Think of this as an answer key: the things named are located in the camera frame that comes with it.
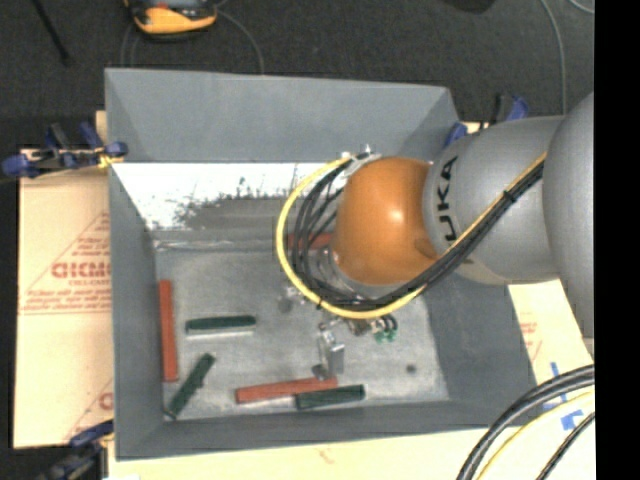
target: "black carpet floor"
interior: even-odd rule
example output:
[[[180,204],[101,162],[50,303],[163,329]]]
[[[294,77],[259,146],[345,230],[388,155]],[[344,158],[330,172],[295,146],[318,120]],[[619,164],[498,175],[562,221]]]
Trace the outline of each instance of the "black carpet floor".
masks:
[[[490,118],[501,93],[522,96],[532,116],[543,116],[564,113],[594,90],[595,0],[227,0],[206,33],[165,44],[141,38],[120,0],[40,0],[69,66],[31,0],[0,2],[0,159],[41,144],[50,122],[77,123],[104,108],[108,66],[445,86],[464,120]],[[0,220],[0,479],[30,479],[64,450],[10,449],[10,183],[0,184]]]

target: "orange device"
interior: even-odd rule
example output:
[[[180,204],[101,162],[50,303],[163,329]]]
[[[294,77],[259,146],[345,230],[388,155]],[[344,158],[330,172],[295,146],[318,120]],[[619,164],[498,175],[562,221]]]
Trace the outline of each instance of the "orange device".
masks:
[[[217,17],[209,0],[123,0],[136,26],[159,39],[191,35],[213,25]]]

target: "black cable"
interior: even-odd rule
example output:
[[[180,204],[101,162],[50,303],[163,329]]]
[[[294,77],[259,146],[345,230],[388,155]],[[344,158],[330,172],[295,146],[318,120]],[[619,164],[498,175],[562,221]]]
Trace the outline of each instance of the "black cable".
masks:
[[[42,21],[42,24],[47,29],[47,32],[49,33],[49,36],[51,37],[53,44],[58,49],[58,53],[60,54],[60,60],[62,61],[62,64],[64,64],[67,67],[71,66],[71,64],[73,63],[73,59],[71,55],[69,55],[69,52],[67,51],[67,49],[64,47],[64,44],[62,44],[62,40],[60,39],[58,32],[53,26],[53,23],[51,23],[51,20],[49,19],[47,12],[44,10],[42,3],[40,2],[40,0],[31,0],[31,3],[33,3],[33,6],[36,9],[36,12],[40,17],[40,21]]]
[[[592,386],[594,383],[595,366],[589,365],[554,377],[550,381],[525,393],[502,413],[478,441],[460,469],[457,480],[471,480],[473,478],[491,444],[515,420],[549,400],[583,387]]]
[[[576,439],[578,439],[578,437],[580,437],[580,434],[582,434],[582,432],[584,432],[586,430],[586,428],[595,420],[595,418],[596,418],[596,413],[594,411],[594,412],[588,414],[571,431],[571,433],[565,438],[565,440],[562,442],[560,447],[553,454],[551,459],[549,459],[549,462],[547,462],[547,464],[542,469],[540,474],[536,477],[536,480],[546,480],[549,477],[549,475],[551,474],[553,469],[558,465],[558,463],[560,462],[560,459],[562,459],[562,457],[567,452],[569,447],[574,443],[574,441]]]

